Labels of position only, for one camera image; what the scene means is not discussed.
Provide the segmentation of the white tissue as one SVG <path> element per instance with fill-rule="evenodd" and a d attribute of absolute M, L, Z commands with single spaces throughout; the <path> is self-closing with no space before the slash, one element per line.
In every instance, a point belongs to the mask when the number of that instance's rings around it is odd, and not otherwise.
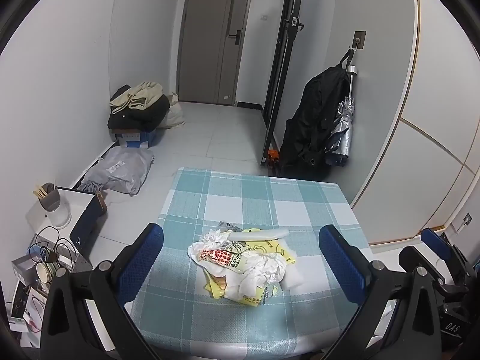
<path fill-rule="evenodd" d="M 190 245 L 187 254 L 202 268 L 214 298 L 256 306 L 272 286 L 287 291 L 304 283 L 286 242 L 289 234 L 286 228 L 217 228 Z"/>

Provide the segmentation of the white foam strip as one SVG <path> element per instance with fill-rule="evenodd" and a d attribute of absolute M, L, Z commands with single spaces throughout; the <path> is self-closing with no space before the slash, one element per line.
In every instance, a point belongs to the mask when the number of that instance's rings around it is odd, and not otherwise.
<path fill-rule="evenodd" d="M 263 242 L 276 240 L 289 236 L 287 228 L 277 228 L 259 231 L 231 232 L 228 239 L 232 242 Z"/>

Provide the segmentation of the red checkered snack wrapper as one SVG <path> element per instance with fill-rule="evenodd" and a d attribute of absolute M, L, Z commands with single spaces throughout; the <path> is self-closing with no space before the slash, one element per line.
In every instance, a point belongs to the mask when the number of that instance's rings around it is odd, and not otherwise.
<path fill-rule="evenodd" d="M 213 263 L 219 267 L 230 267 L 234 254 L 227 250 L 201 250 L 197 254 L 199 261 Z"/>

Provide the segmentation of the white navy box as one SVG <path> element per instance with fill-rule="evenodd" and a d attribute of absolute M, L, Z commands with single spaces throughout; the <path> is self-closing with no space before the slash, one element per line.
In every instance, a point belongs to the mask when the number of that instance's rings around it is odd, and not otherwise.
<path fill-rule="evenodd" d="M 103 207 L 95 193 L 57 187 L 61 203 L 57 210 L 46 212 L 37 200 L 25 218 L 42 241 L 64 244 L 81 254 L 87 244 Z"/>

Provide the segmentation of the paper cup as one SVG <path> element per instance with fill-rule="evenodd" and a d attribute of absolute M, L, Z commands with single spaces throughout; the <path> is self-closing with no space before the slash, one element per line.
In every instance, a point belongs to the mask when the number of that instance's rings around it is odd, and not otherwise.
<path fill-rule="evenodd" d="M 60 267 L 58 262 L 39 262 L 36 265 L 38 279 L 44 284 L 50 283 Z"/>

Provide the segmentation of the grey parcel bag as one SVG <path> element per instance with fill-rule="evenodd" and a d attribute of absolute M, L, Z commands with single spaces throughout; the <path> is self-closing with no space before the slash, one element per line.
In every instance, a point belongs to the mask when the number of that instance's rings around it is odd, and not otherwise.
<path fill-rule="evenodd" d="M 112 190 L 136 195 L 154 160 L 153 152 L 148 149 L 113 147 L 86 172 L 77 189 L 89 193 Z"/>

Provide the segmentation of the grey chopstick holder cup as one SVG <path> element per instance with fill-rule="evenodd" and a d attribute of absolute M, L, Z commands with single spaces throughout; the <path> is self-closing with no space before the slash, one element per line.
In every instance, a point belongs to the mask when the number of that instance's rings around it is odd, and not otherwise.
<path fill-rule="evenodd" d="M 59 208 L 61 203 L 61 197 L 56 186 L 47 182 L 42 186 L 37 186 L 32 193 L 37 197 L 41 207 L 46 212 L 52 212 Z"/>

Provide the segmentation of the silver folded umbrella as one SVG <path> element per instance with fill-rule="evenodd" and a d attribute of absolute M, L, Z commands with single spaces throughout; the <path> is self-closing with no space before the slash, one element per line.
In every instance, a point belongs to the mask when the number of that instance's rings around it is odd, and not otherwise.
<path fill-rule="evenodd" d="M 334 130 L 325 148 L 325 161 L 332 167 L 344 167 L 350 156 L 352 146 L 352 129 L 355 117 L 355 100 L 353 96 L 354 81 L 358 75 L 355 65 L 346 68 L 349 79 L 347 96 L 339 103 Z"/>

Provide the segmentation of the blue cardboard box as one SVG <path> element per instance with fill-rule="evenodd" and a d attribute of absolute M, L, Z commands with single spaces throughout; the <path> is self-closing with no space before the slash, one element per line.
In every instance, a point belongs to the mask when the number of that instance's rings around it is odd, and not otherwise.
<path fill-rule="evenodd" d="M 140 131 L 137 129 L 112 129 L 114 138 L 120 147 L 150 149 L 155 144 L 157 131 Z"/>

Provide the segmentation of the black jacket on hook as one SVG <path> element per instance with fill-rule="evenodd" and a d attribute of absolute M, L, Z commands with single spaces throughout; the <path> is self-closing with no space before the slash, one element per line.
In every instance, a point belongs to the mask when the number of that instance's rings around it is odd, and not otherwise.
<path fill-rule="evenodd" d="M 327 176 L 326 142 L 335 128 L 338 104 L 347 95 L 348 86 L 346 69 L 340 63 L 306 83 L 294 116 L 286 121 L 279 152 L 281 176 L 315 181 Z"/>

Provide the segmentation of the white canvas bag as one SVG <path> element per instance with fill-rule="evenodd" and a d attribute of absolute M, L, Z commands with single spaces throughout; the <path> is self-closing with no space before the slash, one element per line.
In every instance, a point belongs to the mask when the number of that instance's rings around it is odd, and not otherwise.
<path fill-rule="evenodd" d="M 171 93 L 167 96 L 170 108 L 168 113 L 163 118 L 162 122 L 159 125 L 159 128 L 168 129 L 176 128 L 185 123 L 184 114 L 182 111 L 181 104 L 179 102 L 179 96 L 176 93 Z"/>

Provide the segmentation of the pile of clothes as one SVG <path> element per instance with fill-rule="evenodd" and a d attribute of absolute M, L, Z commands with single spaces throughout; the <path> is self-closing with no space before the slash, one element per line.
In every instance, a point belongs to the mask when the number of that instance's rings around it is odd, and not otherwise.
<path fill-rule="evenodd" d="M 144 81 L 117 90 L 109 104 L 107 127 L 110 130 L 137 130 L 149 133 L 161 124 L 170 102 L 161 84 Z"/>

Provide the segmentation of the black metal rack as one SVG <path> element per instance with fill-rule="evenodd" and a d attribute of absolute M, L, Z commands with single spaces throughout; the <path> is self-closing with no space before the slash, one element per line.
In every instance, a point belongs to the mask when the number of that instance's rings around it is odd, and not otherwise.
<path fill-rule="evenodd" d="M 261 166 L 267 164 L 268 152 L 273 141 L 273 133 L 285 88 L 295 38 L 298 31 L 301 31 L 304 27 L 299 18 L 301 2 L 302 0 L 283 1 L 272 71 L 262 114 L 266 133 L 259 158 Z"/>

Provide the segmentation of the wall power socket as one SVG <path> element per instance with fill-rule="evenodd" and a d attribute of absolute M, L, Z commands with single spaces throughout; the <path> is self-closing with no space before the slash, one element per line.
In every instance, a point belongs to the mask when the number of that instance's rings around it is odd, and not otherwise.
<path fill-rule="evenodd" d="M 470 213 L 467 213 L 467 214 L 465 215 L 464 219 L 463 219 L 463 224 L 466 225 L 466 226 L 468 226 L 468 225 L 471 223 L 472 219 L 473 219 L 473 218 L 472 218 L 472 216 L 470 215 Z"/>

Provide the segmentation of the wall hook plate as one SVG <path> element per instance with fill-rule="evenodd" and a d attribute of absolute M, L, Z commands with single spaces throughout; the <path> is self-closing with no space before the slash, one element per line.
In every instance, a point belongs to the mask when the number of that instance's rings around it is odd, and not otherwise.
<path fill-rule="evenodd" d="M 365 30 L 355 31 L 352 40 L 352 49 L 363 50 L 365 47 L 367 32 Z"/>

